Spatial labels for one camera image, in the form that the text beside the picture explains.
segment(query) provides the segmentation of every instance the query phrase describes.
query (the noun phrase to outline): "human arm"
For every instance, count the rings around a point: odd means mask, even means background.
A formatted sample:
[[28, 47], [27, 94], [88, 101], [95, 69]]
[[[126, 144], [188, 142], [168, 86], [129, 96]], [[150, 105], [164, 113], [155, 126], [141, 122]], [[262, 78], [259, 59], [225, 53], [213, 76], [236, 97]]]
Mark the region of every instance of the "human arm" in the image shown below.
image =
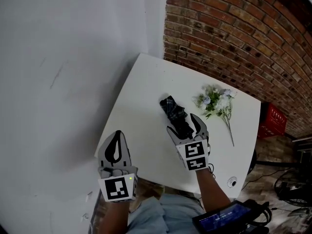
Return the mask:
[[196, 176], [206, 212], [211, 212], [230, 204], [229, 198], [219, 187], [208, 168], [197, 170]]
[[99, 234], [125, 234], [130, 202], [106, 203], [107, 211], [100, 223]]

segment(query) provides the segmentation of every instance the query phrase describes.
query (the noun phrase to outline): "white flower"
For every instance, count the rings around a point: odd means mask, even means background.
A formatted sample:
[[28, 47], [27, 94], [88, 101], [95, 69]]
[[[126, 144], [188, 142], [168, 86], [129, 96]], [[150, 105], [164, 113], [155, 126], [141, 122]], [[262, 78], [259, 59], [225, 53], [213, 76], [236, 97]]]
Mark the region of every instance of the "white flower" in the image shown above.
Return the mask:
[[220, 111], [230, 105], [230, 99], [226, 95], [221, 95], [218, 102], [216, 103], [215, 109]]
[[205, 97], [204, 99], [203, 99], [203, 104], [205, 104], [205, 105], [208, 105], [209, 103], [210, 103], [210, 97], [209, 96], [207, 96], [207, 97]]
[[237, 94], [237, 92], [234, 92], [234, 91], [231, 90], [229, 95], [234, 98], [236, 96], [236, 94]]
[[231, 93], [231, 90], [230, 89], [225, 89], [223, 94], [226, 95], [226, 96], [229, 96]]
[[201, 104], [201, 106], [200, 106], [201, 110], [202, 110], [202, 111], [205, 111], [205, 110], [206, 110], [206, 106], [207, 106], [207, 105], [205, 105], [204, 103]]

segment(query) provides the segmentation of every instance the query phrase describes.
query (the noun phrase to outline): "fan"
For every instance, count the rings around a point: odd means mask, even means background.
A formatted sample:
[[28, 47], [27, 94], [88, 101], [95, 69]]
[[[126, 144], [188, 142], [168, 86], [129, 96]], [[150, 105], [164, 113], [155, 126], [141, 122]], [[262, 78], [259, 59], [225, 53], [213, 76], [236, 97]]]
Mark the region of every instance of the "fan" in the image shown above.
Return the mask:
[[299, 207], [312, 206], [311, 180], [300, 170], [289, 170], [276, 181], [275, 192], [280, 200]]
[[312, 211], [311, 208], [309, 207], [299, 208], [288, 214], [288, 216], [299, 216], [299, 217], [309, 217], [311, 215]]

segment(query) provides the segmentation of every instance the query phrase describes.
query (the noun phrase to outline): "red plastic box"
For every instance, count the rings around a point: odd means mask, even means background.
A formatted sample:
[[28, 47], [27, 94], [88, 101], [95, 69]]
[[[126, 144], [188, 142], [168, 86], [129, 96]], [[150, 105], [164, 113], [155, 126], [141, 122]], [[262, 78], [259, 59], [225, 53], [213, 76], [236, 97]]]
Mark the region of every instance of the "red plastic box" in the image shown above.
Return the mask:
[[271, 103], [262, 103], [258, 138], [282, 136], [285, 133], [287, 118]]

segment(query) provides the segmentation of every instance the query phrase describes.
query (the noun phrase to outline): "floor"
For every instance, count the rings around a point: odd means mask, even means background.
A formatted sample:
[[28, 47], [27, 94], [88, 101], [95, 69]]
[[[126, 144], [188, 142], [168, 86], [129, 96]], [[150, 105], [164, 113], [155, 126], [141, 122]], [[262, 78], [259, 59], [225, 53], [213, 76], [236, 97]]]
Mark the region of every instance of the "floor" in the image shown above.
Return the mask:
[[[264, 140], [257, 140], [255, 146], [257, 160], [274, 162], [295, 162], [293, 145], [287, 137], [271, 137]], [[260, 178], [262, 175], [269, 175], [284, 168], [256, 165], [253, 171], [247, 175], [245, 185], [248, 181]], [[284, 173], [277, 172], [271, 176], [265, 176], [256, 182], [249, 183], [240, 193], [237, 200], [244, 202], [247, 199], [254, 199], [258, 203], [270, 202], [270, 208], [276, 207], [283, 210], [292, 211], [298, 207], [290, 205], [284, 201], [279, 201], [274, 191], [275, 181]], [[159, 198], [163, 193], [178, 194], [178, 190], [158, 185], [144, 179], [139, 179], [137, 188], [137, 199], [131, 203], [130, 211], [136, 209], [141, 201], [151, 196]], [[106, 212], [105, 201], [101, 196], [96, 207], [93, 221], [93, 233], [98, 233], [98, 226]], [[300, 234], [305, 231], [310, 218], [292, 216], [288, 217], [290, 212], [275, 210], [272, 211], [273, 219], [269, 225], [272, 234]]]

